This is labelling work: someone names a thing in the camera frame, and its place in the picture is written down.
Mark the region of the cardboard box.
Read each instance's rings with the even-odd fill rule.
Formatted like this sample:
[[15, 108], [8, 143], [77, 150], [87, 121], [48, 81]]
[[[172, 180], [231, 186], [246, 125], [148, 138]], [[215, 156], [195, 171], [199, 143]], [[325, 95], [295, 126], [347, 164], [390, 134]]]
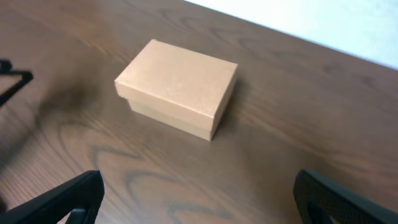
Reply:
[[211, 141], [238, 64], [152, 39], [115, 79], [137, 113]]

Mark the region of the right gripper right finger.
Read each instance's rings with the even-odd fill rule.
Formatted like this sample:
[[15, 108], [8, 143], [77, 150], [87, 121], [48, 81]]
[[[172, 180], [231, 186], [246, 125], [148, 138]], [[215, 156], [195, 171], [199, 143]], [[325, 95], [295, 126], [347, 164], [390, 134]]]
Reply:
[[312, 170], [300, 170], [293, 195], [304, 223], [397, 224], [386, 209]]

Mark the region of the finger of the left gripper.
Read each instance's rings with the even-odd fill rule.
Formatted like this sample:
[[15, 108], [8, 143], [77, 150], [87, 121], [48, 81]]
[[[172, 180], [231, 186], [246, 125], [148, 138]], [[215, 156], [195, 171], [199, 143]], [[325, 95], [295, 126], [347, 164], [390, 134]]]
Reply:
[[30, 70], [14, 70], [10, 60], [1, 59], [1, 76], [2, 77], [16, 77], [20, 76], [21, 79], [1, 93], [1, 106], [10, 100], [19, 90], [26, 86], [34, 79]]

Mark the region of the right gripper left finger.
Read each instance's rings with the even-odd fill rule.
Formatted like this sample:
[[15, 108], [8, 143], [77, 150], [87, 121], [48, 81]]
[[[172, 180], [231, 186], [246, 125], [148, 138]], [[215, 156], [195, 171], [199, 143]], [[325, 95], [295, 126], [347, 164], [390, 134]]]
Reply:
[[94, 223], [103, 198], [101, 173], [89, 170], [2, 214], [1, 223]]

